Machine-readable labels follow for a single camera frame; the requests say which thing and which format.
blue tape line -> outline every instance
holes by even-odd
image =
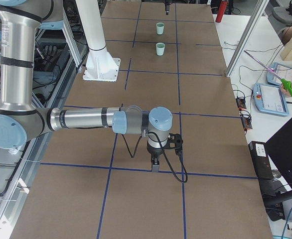
[[[143,20],[143,21],[176,21],[176,20],[167,20],[167,19],[144,19],[144,18],[138,19],[138,18],[122,18],[122,17],[109,17],[109,16],[104,16],[101,18],[102,19],[106,18],[106,19]],[[178,21],[181,21],[181,22],[199,22],[199,23],[215,23],[213,21],[187,21],[187,20],[178,20]]]
[[[135,43],[157,43],[156,41],[128,41],[128,40],[105,40],[105,41],[117,41],[117,42],[135,42]],[[165,44],[176,44],[173,42],[163,42]]]
[[[67,164],[67,163],[44,163],[44,162],[42,162],[41,165],[63,166],[63,167],[79,167],[79,168],[96,168],[96,169],[112,169],[112,170],[138,171],[138,172],[151,172],[151,170],[138,169],[138,168],[119,168],[119,167],[106,167],[106,166],[81,165],[81,164]],[[159,173],[171,174],[172,172],[170,172],[170,171],[159,171]],[[188,174],[189,175],[193,175],[193,176],[207,176],[207,177],[219,177],[219,178],[258,179],[257,177],[223,175],[223,174],[206,174],[206,173],[189,173],[189,172],[188,172]]]
[[[132,72],[145,72],[145,73],[163,73],[163,74],[180,74],[180,75],[194,75],[194,76],[222,76],[221,74],[202,74],[202,73],[178,73],[178,72],[165,72],[165,71],[142,71],[142,70],[129,70]]]
[[[203,73],[180,73],[181,75],[196,75],[196,76],[222,76],[221,74],[203,74]]]
[[[221,117],[221,118],[240,119],[240,116],[219,116],[219,115],[188,114],[188,113],[180,113],[180,114],[183,116],[205,116],[205,117]]]
[[[181,21],[181,22],[199,22],[199,23],[215,23],[213,21],[187,21],[187,20],[178,20],[178,21]]]
[[[112,167],[112,169],[114,169],[114,170],[121,170],[121,171],[151,172],[151,170],[138,169],[138,168],[118,168],[118,167]]]
[[[139,19],[140,19],[141,8],[142,8],[142,3],[140,4],[140,10],[139,10],[139,12],[138,12],[137,23],[136,23],[136,29],[135,29],[135,34],[134,34],[134,42],[133,42],[133,46],[132,46],[132,48],[133,48],[134,45],[135,45],[136,33],[137,33],[138,21],[139,21]]]
[[[125,87],[124,87],[125,90],[127,89],[128,76],[129,76],[129,74],[130,74],[131,63],[132,63],[132,59],[130,58],[130,63],[129,63],[129,65],[128,65],[128,71],[127,71],[127,75],[126,75],[126,83],[125,83]]]
[[[94,165],[82,165],[82,164],[69,164],[69,163],[45,163],[45,162],[41,162],[41,165],[64,166],[64,167],[77,167],[77,168],[110,169],[109,167],[106,167],[106,166],[94,166]]]
[[[137,18],[123,18],[123,17],[109,17],[109,16],[102,16],[101,19],[122,19],[122,20],[137,20]]]
[[[182,136],[182,123],[181,123],[181,113],[179,112],[179,133]],[[181,168],[181,179],[184,181],[185,174],[184,169]],[[183,213],[183,224],[184,224],[184,239],[187,239],[187,226],[186,226],[186,203],[185,203],[185,184],[181,184],[182,188],[182,213]]]
[[[108,187],[109,187],[110,178],[111,178],[111,172],[112,172],[112,165],[113,165],[113,160],[114,160],[114,153],[115,153],[115,147],[116,147],[116,142],[117,142],[117,136],[118,136],[118,134],[115,135],[113,152],[112,152],[112,159],[111,159],[111,163],[110,163],[110,169],[108,171],[106,189],[105,189],[105,193],[104,193],[102,211],[101,211],[100,222],[99,222],[99,225],[98,225],[96,239],[99,239],[100,238],[100,233],[101,233],[101,228],[102,228],[102,221],[103,221],[103,215],[104,215],[104,209],[105,209],[105,204],[106,204],[106,197],[107,197]]]
[[[221,46],[221,45],[214,45],[214,44],[196,44],[196,46]]]
[[[143,21],[175,21],[175,20],[161,20],[161,19],[140,19]]]
[[[257,177],[249,176],[235,176],[235,175],[223,175],[223,174],[207,174],[207,173],[188,173],[193,176],[206,176],[206,177],[217,177],[217,178],[241,178],[241,179],[258,179]]]
[[[181,105],[180,80],[179,80],[178,34],[177,34],[177,6],[176,5],[175,5],[175,25],[176,25],[176,55],[177,55],[178,104]]]
[[[98,107],[86,107],[86,106],[67,106],[65,105],[64,107],[70,107],[70,108],[79,108],[79,109],[98,109]],[[203,117],[219,117],[219,118],[232,118],[232,119],[240,119],[240,116],[220,116],[220,115],[206,115],[206,114],[195,114],[195,113],[176,113],[172,112],[174,115],[182,115],[182,116],[203,116]]]
[[[187,239],[187,226],[186,226],[186,202],[185,202],[185,184],[181,184],[182,188],[182,213],[183,213],[183,223],[184,223],[184,239]]]

white table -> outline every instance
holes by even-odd
[[[241,38],[241,35],[247,25],[249,20],[249,16],[238,16],[238,15],[224,15],[221,23],[216,23],[216,28],[218,32],[218,36],[220,39],[221,46],[223,48],[232,48],[235,49],[235,46],[231,46],[230,44],[237,44]],[[261,17],[256,29],[252,33],[248,44],[246,45],[247,50],[259,50],[259,51],[266,51],[269,49],[277,48],[281,44],[280,39],[278,38],[276,32],[272,28],[270,22],[266,17]],[[279,47],[277,51],[270,50],[267,52],[250,52],[253,56],[257,57],[263,63],[272,61],[273,57],[277,54],[277,52],[281,52],[283,48]],[[226,64],[228,65],[230,59],[234,53],[234,50],[231,49],[223,49],[224,58]],[[283,61],[280,57],[280,53],[274,59],[274,62],[283,63],[284,65],[288,65],[292,67],[292,62]],[[237,66],[234,72],[231,75],[231,82],[233,85],[233,89],[237,89],[238,86],[239,90],[243,91],[246,96],[251,95],[251,90],[247,87],[240,84],[239,80],[239,67],[240,66],[247,66],[253,70],[262,70],[263,68],[251,59],[247,54],[243,53],[240,57]],[[257,79],[261,75],[262,71],[251,71],[245,67],[241,67],[240,75],[241,75],[241,82],[247,85],[250,88],[253,88],[254,84],[256,83]],[[266,83],[266,71],[264,71],[261,77],[258,80],[259,83]],[[246,106],[247,110],[252,115],[252,127],[253,130],[249,130],[246,134],[247,143],[254,141],[262,141],[266,142],[274,133],[276,133],[291,117],[292,117],[292,105],[288,104],[288,109],[290,115],[288,117],[280,117],[280,116],[273,116],[269,114],[260,113],[257,108],[255,107],[254,102],[251,102],[251,98],[246,98]],[[280,235],[282,234],[282,230],[285,224],[284,220],[279,220],[277,222],[272,222],[269,219],[269,223],[272,229],[273,235]],[[285,236],[292,237],[291,230],[286,230]]]

red fire extinguisher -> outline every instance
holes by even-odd
[[[228,1],[222,0],[219,6],[216,22],[221,22],[222,16],[225,13],[226,7],[227,7]]]

gray floor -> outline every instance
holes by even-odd
[[[237,14],[240,12],[240,15],[251,15],[258,0],[234,0],[234,7],[237,9],[233,10],[233,14]],[[269,22],[271,23],[272,27],[275,29],[276,32],[278,32],[280,29],[285,27],[284,24],[278,22],[271,14],[273,5],[271,3],[268,3],[266,7],[266,14],[269,17]]]

black monitor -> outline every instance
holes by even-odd
[[[265,149],[292,188],[292,118],[266,142]],[[286,194],[292,198],[292,191]]]

